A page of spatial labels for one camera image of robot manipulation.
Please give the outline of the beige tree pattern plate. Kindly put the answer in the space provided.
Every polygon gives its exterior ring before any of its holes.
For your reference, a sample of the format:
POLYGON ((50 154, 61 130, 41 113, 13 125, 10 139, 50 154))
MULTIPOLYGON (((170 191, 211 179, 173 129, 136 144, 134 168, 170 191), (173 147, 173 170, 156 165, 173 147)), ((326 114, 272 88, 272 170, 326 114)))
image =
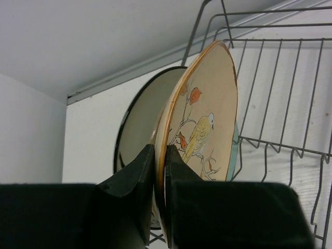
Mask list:
POLYGON ((130 162, 146 144, 155 142, 160 117, 175 85, 187 67, 168 67, 145 82, 127 108, 117 134, 113 172, 117 173, 130 162))

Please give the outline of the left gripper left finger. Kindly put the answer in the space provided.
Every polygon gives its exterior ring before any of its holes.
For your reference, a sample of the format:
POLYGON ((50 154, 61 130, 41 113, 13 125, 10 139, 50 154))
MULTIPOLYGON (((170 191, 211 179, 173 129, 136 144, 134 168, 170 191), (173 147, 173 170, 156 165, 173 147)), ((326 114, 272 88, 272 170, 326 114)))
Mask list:
POLYGON ((145 248, 154 154, 100 184, 2 184, 1 248, 145 248))

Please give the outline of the tan bird plate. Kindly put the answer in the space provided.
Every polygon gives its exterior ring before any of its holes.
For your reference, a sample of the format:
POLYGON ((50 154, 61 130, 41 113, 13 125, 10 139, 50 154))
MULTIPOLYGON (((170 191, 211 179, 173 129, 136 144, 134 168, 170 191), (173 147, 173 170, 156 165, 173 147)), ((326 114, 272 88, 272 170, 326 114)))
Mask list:
POLYGON ((187 67, 162 112, 155 140, 156 215, 167 230, 165 200, 166 150, 180 158, 202 180, 226 181, 236 128, 236 67, 226 44, 209 44, 187 67))

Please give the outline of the light blue flower plate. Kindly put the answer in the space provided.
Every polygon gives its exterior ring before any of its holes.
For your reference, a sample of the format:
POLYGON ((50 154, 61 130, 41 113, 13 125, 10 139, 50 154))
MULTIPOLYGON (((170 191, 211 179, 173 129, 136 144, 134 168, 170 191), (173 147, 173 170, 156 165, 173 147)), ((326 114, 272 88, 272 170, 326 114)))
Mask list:
POLYGON ((239 146, 239 130, 238 130, 238 124, 237 124, 237 122, 235 122, 234 134, 233 134, 233 140, 232 140, 232 148, 231 148, 231 156, 230 156, 226 181, 231 181, 233 178, 236 164, 237 164, 238 146, 239 146))

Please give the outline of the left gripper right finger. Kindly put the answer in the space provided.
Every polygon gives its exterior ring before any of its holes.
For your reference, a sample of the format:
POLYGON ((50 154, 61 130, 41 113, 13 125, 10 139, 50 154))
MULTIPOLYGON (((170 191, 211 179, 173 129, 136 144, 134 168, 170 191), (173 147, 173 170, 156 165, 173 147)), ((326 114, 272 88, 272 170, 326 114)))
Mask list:
POLYGON ((201 179, 174 145, 165 155, 169 248, 314 248, 296 192, 281 183, 201 179))

